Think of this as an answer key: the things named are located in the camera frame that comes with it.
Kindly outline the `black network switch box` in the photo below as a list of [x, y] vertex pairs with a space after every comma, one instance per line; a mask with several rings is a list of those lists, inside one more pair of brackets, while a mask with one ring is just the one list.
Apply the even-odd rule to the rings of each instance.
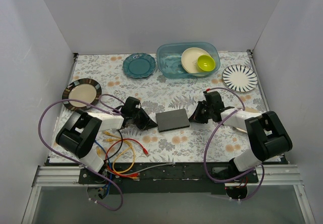
[[190, 127], [190, 122], [185, 109], [156, 113], [156, 121], [159, 132]]

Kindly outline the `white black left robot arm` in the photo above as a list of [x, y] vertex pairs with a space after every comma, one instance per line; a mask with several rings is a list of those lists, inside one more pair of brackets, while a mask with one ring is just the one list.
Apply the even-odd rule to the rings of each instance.
[[120, 130], [129, 125], [136, 125], [139, 130], [157, 127], [157, 123], [141, 108], [140, 100], [134, 97], [128, 97], [121, 106], [112, 108], [111, 113], [75, 110], [58, 132], [56, 143], [91, 168], [91, 179], [101, 184], [107, 179], [107, 171], [102, 168], [104, 161], [92, 148], [96, 136], [99, 132]]

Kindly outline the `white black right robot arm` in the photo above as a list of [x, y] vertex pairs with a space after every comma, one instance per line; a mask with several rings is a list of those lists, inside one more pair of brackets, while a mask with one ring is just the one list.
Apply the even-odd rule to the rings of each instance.
[[241, 108], [226, 107], [218, 90], [218, 88], [205, 90], [203, 93], [205, 99], [198, 102], [193, 115], [189, 118], [191, 123], [206, 124], [209, 120], [217, 123], [207, 141], [203, 157], [207, 158], [210, 143], [221, 126], [230, 126], [245, 131], [250, 148], [229, 161], [228, 168], [225, 170], [228, 177], [223, 180], [216, 179], [209, 173], [205, 160], [203, 167], [212, 181], [215, 183], [240, 182], [256, 166], [292, 149], [291, 138], [274, 111], [256, 114], [246, 111], [244, 105]]

